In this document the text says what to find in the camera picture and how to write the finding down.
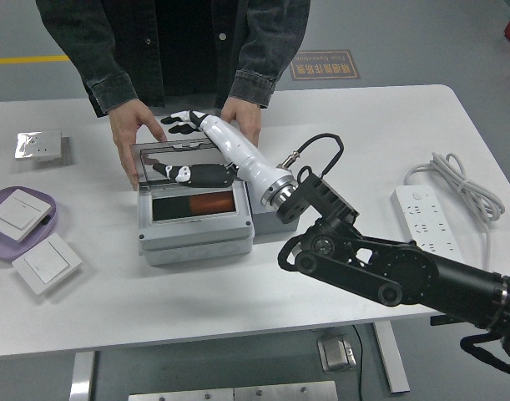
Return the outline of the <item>person's right hand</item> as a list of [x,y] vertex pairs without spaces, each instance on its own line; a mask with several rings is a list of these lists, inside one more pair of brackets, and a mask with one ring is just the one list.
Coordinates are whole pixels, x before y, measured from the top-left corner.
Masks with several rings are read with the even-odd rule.
[[167,140],[166,134],[153,112],[140,100],[133,99],[108,112],[114,144],[133,190],[139,186],[139,176],[130,147],[136,143],[138,130],[144,126],[158,142]]

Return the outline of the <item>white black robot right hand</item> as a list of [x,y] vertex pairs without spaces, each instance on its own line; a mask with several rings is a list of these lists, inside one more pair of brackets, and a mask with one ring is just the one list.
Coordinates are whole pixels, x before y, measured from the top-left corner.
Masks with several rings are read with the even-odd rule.
[[226,188],[235,177],[249,182],[254,198],[263,206],[278,209],[295,191],[298,184],[285,168],[276,167],[230,123],[212,114],[186,110],[163,119],[171,132],[189,134],[203,132],[225,158],[220,165],[181,165],[141,155],[144,166],[160,173],[167,183],[194,188]]

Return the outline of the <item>person's left hand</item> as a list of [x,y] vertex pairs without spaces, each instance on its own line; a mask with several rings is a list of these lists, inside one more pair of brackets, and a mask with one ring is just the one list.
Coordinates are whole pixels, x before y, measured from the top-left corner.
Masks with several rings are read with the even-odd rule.
[[259,144],[262,120],[258,104],[229,97],[221,110],[220,118],[230,124],[235,121],[240,132],[251,144],[254,146]]

